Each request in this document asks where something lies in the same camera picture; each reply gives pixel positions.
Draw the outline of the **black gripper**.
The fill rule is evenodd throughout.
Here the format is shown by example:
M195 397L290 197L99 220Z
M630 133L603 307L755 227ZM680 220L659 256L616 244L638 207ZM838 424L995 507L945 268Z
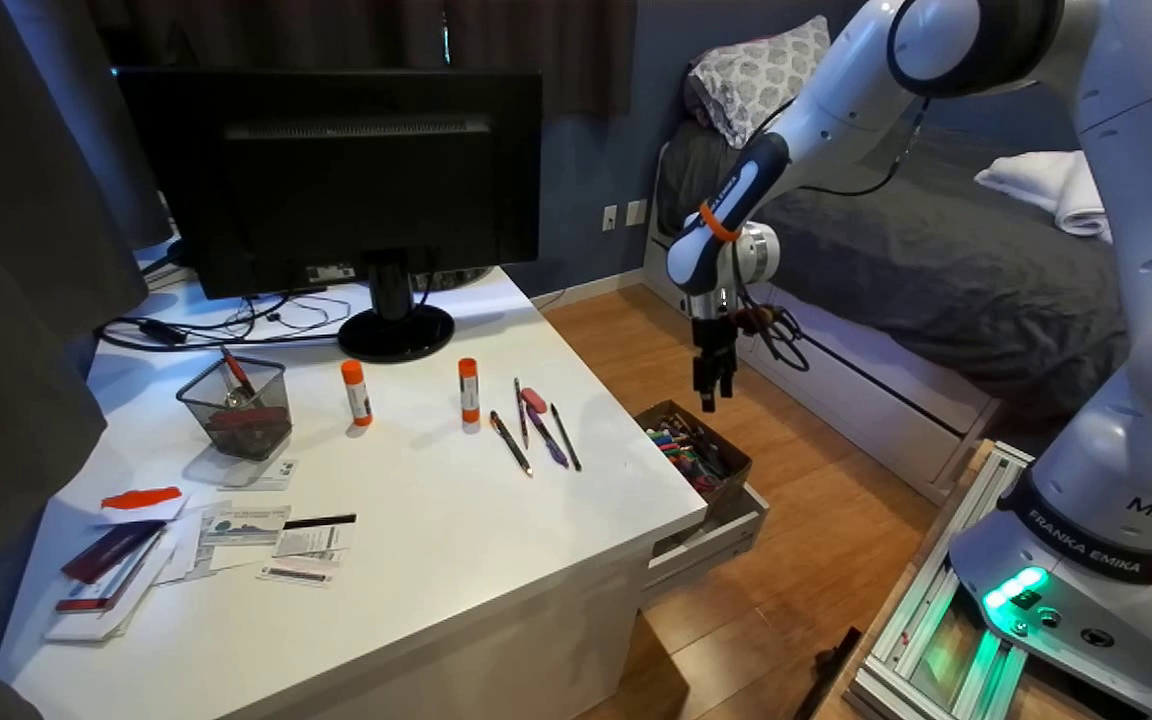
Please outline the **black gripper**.
M737 320L733 307L715 296L691 296L690 317L696 342L699 408L715 412L715 378L722 397L733 397L737 378Z

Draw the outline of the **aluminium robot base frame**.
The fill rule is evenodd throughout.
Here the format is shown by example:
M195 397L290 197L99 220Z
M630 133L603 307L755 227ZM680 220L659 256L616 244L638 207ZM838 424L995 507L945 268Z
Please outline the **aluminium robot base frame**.
M1152 720L1152 579L1119 584L1032 540L1028 456L985 442L940 537L888 597L847 690L886 720L1010 720L1032 674Z

